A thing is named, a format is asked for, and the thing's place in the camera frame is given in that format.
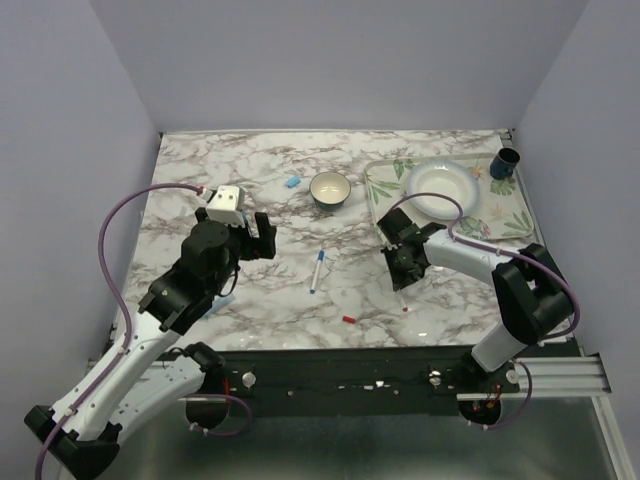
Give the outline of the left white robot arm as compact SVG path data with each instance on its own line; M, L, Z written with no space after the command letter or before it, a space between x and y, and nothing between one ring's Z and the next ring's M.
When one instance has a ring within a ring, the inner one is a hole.
M181 244L179 258L157 278L138 312L87 375L51 406L37 405L24 422L76 479L96 479L118 455L126 436L182 395L214 393L222 380L219 359L208 347L186 354L148 393L140 377L236 283L242 261L273 259L275 226L266 214L248 226L210 219L203 209Z

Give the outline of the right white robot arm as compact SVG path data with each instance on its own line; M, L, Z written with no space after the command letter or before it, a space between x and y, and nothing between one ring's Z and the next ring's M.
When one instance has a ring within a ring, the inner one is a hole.
M540 244L500 249L457 236L451 226L419 227L400 208L385 214L377 227L387 241L382 253L395 291L420 282L435 267L455 270L493 288L500 322L454 368L458 384L471 391L485 390L496 380L496 371L514 357L552 338L552 331L565 320L579 319L575 294Z

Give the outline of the white pen blue tip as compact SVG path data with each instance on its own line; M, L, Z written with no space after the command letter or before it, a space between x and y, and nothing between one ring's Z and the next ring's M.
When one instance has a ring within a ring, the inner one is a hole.
M318 285L318 281L319 281L319 276L320 276L320 272L321 272L321 268L322 268L322 264L324 261L324 256L325 256L325 251L324 250L320 250L316 259L316 263L315 263L315 267L314 267L314 271L313 271L313 275L312 275L312 279L311 279L311 284L310 284L310 288L309 291L311 294L315 294L317 291L317 285Z

